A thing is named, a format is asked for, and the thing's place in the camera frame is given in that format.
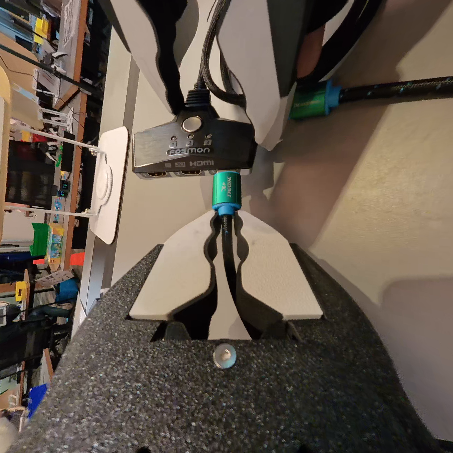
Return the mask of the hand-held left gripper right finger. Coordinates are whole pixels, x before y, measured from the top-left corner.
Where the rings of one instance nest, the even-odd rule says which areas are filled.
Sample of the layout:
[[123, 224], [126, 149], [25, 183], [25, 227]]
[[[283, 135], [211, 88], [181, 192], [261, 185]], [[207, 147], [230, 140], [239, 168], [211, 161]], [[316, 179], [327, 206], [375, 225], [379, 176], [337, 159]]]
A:
[[236, 217], [238, 274], [247, 296], [283, 320], [320, 319], [323, 311], [288, 240], [248, 212]]

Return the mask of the white stand rod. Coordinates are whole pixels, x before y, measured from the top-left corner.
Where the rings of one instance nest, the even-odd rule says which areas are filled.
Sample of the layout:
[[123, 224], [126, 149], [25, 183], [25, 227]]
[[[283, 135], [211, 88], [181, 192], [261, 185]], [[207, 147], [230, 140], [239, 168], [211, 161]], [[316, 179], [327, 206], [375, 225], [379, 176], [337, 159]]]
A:
[[25, 126], [20, 126], [20, 125], [10, 125], [10, 130], [11, 131], [20, 131], [20, 132], [29, 132], [31, 134], [39, 135], [41, 137], [48, 138], [53, 141], [58, 141], [58, 142], [63, 142], [63, 143], [68, 143], [72, 144], [74, 146], [78, 146], [80, 148], [86, 148], [90, 151], [92, 155], [104, 155], [105, 151], [103, 151], [101, 148], [94, 146], [92, 144], [86, 144], [83, 142], [79, 142], [73, 139], [68, 139], [62, 136], [59, 136], [57, 134], [50, 134], [42, 131], [35, 130], [33, 128], [25, 127]]
[[93, 213], [91, 211], [87, 212], [65, 212], [62, 210], [51, 210], [51, 209], [44, 209], [44, 208], [33, 208], [33, 207], [25, 207], [25, 206], [13, 206], [13, 205], [5, 205], [3, 207], [5, 211], [25, 211], [25, 212], [42, 212], [48, 214], [57, 214], [61, 216], [72, 216], [72, 217], [82, 217], [82, 218], [96, 218], [98, 217], [97, 213]]

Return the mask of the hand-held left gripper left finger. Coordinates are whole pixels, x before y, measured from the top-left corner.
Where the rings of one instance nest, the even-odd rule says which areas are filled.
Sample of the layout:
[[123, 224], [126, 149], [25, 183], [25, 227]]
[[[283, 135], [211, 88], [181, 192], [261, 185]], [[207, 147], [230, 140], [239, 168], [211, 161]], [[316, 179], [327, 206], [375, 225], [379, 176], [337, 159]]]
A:
[[170, 320], [209, 294], [216, 283], [216, 220], [216, 212], [207, 212], [165, 241], [129, 311], [131, 318]]

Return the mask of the white printed paper sheet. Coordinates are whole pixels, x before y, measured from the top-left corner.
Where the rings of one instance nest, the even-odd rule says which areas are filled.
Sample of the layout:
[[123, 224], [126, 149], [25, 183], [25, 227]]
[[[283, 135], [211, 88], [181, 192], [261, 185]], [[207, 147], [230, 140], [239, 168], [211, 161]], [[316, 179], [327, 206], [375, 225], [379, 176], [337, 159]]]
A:
[[71, 272], [71, 270], [60, 269], [35, 280], [34, 284], [38, 289], [49, 288], [64, 281], [73, 279], [74, 277], [75, 275]]

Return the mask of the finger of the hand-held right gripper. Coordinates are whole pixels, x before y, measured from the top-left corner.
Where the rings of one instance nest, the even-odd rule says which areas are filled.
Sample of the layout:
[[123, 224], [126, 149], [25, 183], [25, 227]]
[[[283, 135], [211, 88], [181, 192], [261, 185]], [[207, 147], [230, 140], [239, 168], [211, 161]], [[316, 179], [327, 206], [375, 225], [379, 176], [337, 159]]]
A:
[[233, 0], [221, 18], [219, 49], [245, 96], [256, 143], [271, 151], [294, 97], [304, 1]]
[[167, 110], [184, 107], [179, 68], [193, 41], [193, 1], [100, 0], [105, 15]]

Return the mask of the white stand base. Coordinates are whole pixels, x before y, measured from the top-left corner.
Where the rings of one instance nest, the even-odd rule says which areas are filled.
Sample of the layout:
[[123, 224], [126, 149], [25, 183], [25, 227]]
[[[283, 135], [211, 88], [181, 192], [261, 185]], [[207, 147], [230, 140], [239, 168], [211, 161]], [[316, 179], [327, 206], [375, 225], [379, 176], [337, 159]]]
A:
[[129, 132], [122, 126], [104, 132], [96, 151], [89, 228], [107, 245], [116, 237], [128, 148]]

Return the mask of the person's right hand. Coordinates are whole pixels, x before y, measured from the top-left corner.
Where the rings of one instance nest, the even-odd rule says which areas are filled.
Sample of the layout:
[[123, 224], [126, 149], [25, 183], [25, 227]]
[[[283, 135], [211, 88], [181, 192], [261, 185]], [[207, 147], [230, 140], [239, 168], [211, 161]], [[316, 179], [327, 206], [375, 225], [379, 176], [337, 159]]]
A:
[[321, 55], [325, 25], [306, 34], [301, 44], [297, 60], [297, 78], [304, 78], [311, 74]]

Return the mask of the black hdmi switch box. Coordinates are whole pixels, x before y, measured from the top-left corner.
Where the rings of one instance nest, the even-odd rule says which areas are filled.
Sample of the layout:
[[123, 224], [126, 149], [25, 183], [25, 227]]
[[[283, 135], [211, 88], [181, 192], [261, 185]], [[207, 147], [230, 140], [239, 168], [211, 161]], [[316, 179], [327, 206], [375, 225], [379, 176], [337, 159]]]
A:
[[143, 178], [248, 171], [254, 136], [252, 124], [219, 117], [207, 89], [193, 89], [172, 121], [134, 134], [132, 170]]

